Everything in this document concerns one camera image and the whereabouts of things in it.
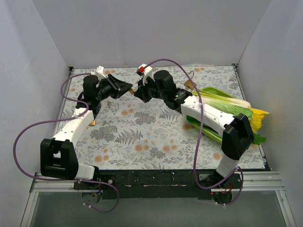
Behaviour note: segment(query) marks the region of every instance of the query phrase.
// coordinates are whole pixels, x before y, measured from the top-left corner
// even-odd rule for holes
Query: black metal base
[[[211,194],[211,190],[200,189],[194,180],[193,170],[99,170],[99,177],[103,182],[111,182],[120,193],[120,198],[198,198],[211,200],[217,193]],[[209,175],[200,181],[203,186],[213,184],[212,174],[214,170],[197,170],[197,175]],[[232,188],[239,189],[241,183],[239,174],[234,174],[220,187],[225,189],[230,183]],[[75,190],[89,190],[91,184],[76,182]],[[115,191],[102,186],[102,199],[116,198]]]

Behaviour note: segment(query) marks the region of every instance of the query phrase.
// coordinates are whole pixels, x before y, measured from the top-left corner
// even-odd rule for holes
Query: red connector
[[[144,71],[144,67],[141,66],[141,67],[139,68],[139,73],[143,73],[143,71]]]

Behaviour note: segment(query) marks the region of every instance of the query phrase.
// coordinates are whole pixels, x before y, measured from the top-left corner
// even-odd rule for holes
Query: yellow leaf
[[[262,120],[264,119],[266,114],[269,114],[269,112],[266,112],[264,110],[258,110],[255,108],[250,108],[250,110],[253,111],[250,125],[251,125],[252,131],[255,133],[256,131],[258,131],[261,128]]]

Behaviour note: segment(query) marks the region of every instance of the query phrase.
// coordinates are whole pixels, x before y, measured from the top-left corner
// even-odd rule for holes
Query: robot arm
[[[177,88],[172,76],[166,70],[157,71],[154,79],[148,70],[137,71],[139,75],[144,75],[145,80],[138,82],[138,89],[134,96],[143,100],[145,103],[152,98],[164,100],[166,106],[176,110],[184,116],[191,116],[198,121],[201,114],[204,115],[204,124],[211,127],[222,137],[222,151],[224,153],[216,172],[220,178],[226,177],[237,165],[242,154],[249,148],[254,141],[254,135],[247,116],[232,114],[219,111],[207,104],[203,104],[204,112],[201,113],[200,103],[195,96],[184,89]]]
[[[41,174],[66,180],[94,178],[98,170],[95,166],[79,164],[75,146],[86,127],[96,118],[101,101],[111,96],[117,99],[124,95],[133,85],[125,83],[109,74],[89,75],[83,80],[83,92],[78,100],[89,105],[89,110],[82,117],[67,122],[67,124],[51,139],[44,139],[40,145]],[[86,106],[78,103],[74,116],[84,112]]]
[[[147,67],[138,72],[143,79],[138,82],[135,97],[145,103],[152,98],[162,99],[166,106],[176,110],[184,116],[188,115],[197,120],[201,119],[201,108],[195,96],[184,89],[177,88],[172,76],[166,70],[158,71],[152,79],[152,68]],[[121,97],[132,84],[122,82],[112,75],[103,74],[86,76],[83,80],[83,92],[78,100],[89,105],[89,110],[82,117],[68,122],[60,132],[51,139],[44,139],[40,145],[41,174],[66,180],[94,179],[98,168],[79,164],[75,153],[75,146],[86,127],[96,118],[101,109],[101,101],[111,96]],[[207,104],[204,106],[204,124],[218,132],[222,138],[222,157],[216,173],[219,177],[226,177],[237,165],[241,155],[254,140],[248,118],[239,114],[221,112]],[[86,106],[78,103],[74,112],[77,116],[84,112]]]

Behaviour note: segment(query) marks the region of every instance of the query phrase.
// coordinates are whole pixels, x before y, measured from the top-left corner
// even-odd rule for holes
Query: fern print
[[[239,87],[238,83],[232,83],[229,85],[229,88],[236,90]]]
[[[130,132],[123,130],[123,132],[121,132],[121,134],[119,134],[115,139],[115,142],[122,144],[128,143],[128,145],[130,145],[134,144],[136,140],[140,140],[140,138],[143,138],[143,135],[141,134],[141,131],[138,131],[138,129],[136,131],[130,129]]]
[[[197,139],[195,138],[188,138],[187,140],[182,140],[181,144],[196,144]]]
[[[151,156],[152,158],[155,158],[155,157],[156,157],[156,158],[160,159],[160,158],[165,157],[166,154],[165,154],[164,152],[159,151],[158,148],[152,148],[152,149],[150,150],[150,156]]]
[[[162,111],[159,118],[174,120],[174,119],[177,119],[180,115],[181,114],[178,113],[177,111],[166,108]]]
[[[98,130],[94,129],[90,133],[90,137],[95,138],[96,140],[105,140],[106,142],[110,142],[115,139],[115,136],[114,136],[115,132],[118,132],[117,126],[107,125],[104,127],[100,127]]]
[[[235,76],[231,76],[229,79],[228,79],[229,82],[237,82],[237,78]]]

